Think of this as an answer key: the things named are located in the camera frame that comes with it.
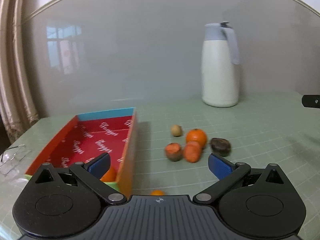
table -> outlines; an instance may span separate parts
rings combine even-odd
[[[149,195],[153,189],[191,197],[217,181],[207,167],[210,148],[198,163],[171,162],[163,148],[170,142],[184,145],[184,137],[172,138],[170,126],[179,124],[184,133],[203,129],[208,138],[221,137],[232,144],[227,157],[253,168],[278,163],[303,199],[307,216],[299,236],[320,235],[320,110],[304,108],[298,93],[252,95],[237,106],[214,108],[200,99],[137,107],[139,141],[132,193]],[[27,183],[23,173],[32,159],[73,115],[41,119],[13,145],[26,144],[32,152],[7,177],[0,177],[0,237],[20,235],[11,209]]]

open box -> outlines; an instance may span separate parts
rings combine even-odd
[[[137,135],[134,108],[78,114],[43,148],[25,175],[29,179],[45,162],[55,168],[66,168],[74,162],[87,163],[107,152],[117,176],[116,181],[105,183],[129,197]]]

thermos handle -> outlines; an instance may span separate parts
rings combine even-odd
[[[237,44],[235,31],[231,28],[224,28],[224,27],[221,27],[221,28],[227,36],[228,46],[230,49],[231,62],[235,65],[239,65],[240,56],[239,56],[239,48]]]

white thermos jug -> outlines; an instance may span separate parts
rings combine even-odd
[[[238,103],[239,84],[235,65],[239,64],[239,49],[229,22],[205,26],[202,49],[202,100],[216,107]]]

curtain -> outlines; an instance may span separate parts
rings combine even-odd
[[[0,0],[0,114],[13,143],[38,120],[22,49],[22,0]]]

